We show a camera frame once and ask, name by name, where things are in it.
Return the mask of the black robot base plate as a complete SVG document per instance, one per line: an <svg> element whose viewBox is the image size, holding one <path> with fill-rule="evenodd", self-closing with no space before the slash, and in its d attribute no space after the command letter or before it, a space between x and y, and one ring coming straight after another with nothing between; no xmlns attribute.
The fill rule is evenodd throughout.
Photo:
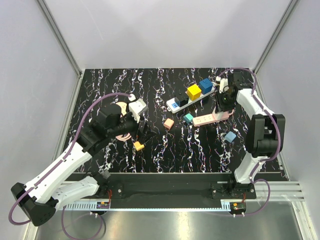
<svg viewBox="0 0 320 240"><path fill-rule="evenodd" d="M112 173L94 200L107 199L112 209L209 209L221 200L255 200L253 184L240 186L231 173Z"/></svg>

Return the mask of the white multicolour power strip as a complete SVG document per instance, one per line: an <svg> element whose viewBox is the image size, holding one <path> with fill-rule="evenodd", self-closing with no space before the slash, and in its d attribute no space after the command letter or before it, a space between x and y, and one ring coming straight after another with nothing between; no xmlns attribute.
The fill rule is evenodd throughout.
<svg viewBox="0 0 320 240"><path fill-rule="evenodd" d="M202 100L203 98L208 97L208 96L211 95L214 91L215 91L215 86L213 85L213 86L212 86L212 90L211 90L210 92L208 92L208 93L205 94L205 95L203 95L203 94L201 93L200 97L197 98L197 99L194 100L194 101L191 101L191 100L189 99L189 100L188 100L188 103L187 103L186 105L182 106L182 107L179 107L179 106L175 103L175 95L176 95L177 93L182 93L181 91L178 91L177 93L174 94L174 97L173 97L173 98L169 99L169 100L166 102L167 110L168 110L169 112L173 113L173 114L178 113L179 111L181 111L181 110L183 110L183 109L185 109L185 108L187 108L187 107L195 104L196 102Z"/></svg>

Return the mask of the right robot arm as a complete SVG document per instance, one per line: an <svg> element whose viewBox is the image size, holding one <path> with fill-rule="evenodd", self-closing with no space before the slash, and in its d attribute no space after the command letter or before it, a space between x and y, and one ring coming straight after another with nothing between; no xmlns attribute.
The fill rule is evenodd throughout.
<svg viewBox="0 0 320 240"><path fill-rule="evenodd" d="M228 195L239 198L245 192L243 184L252 184L263 163L274 160L283 148L286 119L283 114L270 110L259 98L256 85L241 81L240 73L227 78L216 77L218 90L215 94L214 114L222 118L240 105L250 119L245 137L246 154L234 171L235 181L227 185Z"/></svg>

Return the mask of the pink plug adapter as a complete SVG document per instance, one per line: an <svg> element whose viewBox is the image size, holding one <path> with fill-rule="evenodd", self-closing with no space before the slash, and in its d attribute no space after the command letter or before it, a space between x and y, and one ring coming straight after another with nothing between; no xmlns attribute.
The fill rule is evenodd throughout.
<svg viewBox="0 0 320 240"><path fill-rule="evenodd" d="M170 118L167 118L167 119L165 120L165 122L163 123L163 126L164 126L166 129L169 129L169 130L173 127L173 125L174 125L174 121L173 121L172 119L170 119Z"/></svg>

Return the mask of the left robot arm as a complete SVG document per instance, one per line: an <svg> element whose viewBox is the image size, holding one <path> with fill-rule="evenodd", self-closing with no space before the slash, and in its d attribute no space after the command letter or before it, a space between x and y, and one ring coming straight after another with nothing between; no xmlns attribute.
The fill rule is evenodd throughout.
<svg viewBox="0 0 320 240"><path fill-rule="evenodd" d="M83 197L103 198L108 193L105 174L94 174L62 187L61 184L82 164L104 149L111 139L130 134L141 136L146 126L143 113L148 109L141 100L126 105L126 114L118 104L101 108L88 125L81 128L67 149L43 172L27 183L17 182L11 193L29 222L39 227L53 217L60 207Z"/></svg>

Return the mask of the black cube socket adapter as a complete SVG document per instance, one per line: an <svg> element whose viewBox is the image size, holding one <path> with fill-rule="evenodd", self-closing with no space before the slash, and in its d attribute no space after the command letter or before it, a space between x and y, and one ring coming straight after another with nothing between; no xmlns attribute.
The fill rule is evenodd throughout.
<svg viewBox="0 0 320 240"><path fill-rule="evenodd" d="M174 96L174 101L179 107L183 107L189 102L189 96L185 92L178 92Z"/></svg>

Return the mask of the yellow cube socket adapter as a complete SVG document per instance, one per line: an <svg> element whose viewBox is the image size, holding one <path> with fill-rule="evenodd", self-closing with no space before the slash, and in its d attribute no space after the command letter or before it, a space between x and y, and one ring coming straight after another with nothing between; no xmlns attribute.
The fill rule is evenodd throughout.
<svg viewBox="0 0 320 240"><path fill-rule="evenodd" d="M197 84L193 84L187 88L186 94L188 95L191 101L195 101L201 96L202 90Z"/></svg>

